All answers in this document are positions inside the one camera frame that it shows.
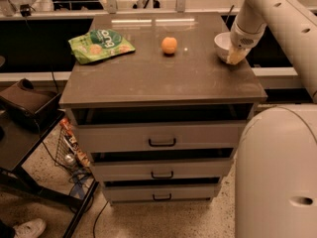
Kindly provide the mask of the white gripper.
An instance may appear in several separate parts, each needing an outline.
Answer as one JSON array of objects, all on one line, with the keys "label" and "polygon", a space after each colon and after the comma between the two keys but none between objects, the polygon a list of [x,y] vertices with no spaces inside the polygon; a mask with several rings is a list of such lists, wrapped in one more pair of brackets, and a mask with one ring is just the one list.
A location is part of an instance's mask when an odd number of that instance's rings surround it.
[{"label": "white gripper", "polygon": [[254,33],[241,28],[235,22],[231,28],[230,40],[233,47],[229,47],[229,53],[226,59],[227,64],[238,64],[254,48],[264,34],[266,24],[260,24]]}]

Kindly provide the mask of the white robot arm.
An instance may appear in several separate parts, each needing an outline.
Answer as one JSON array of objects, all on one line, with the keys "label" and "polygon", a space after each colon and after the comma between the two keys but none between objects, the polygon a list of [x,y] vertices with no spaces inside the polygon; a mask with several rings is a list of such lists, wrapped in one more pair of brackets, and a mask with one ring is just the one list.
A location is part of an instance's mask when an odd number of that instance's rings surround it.
[{"label": "white robot arm", "polygon": [[[235,47],[269,27],[312,98],[317,91],[316,16],[297,0],[245,0]],[[317,238],[317,105],[277,105],[256,115],[239,143],[235,238]]]}]

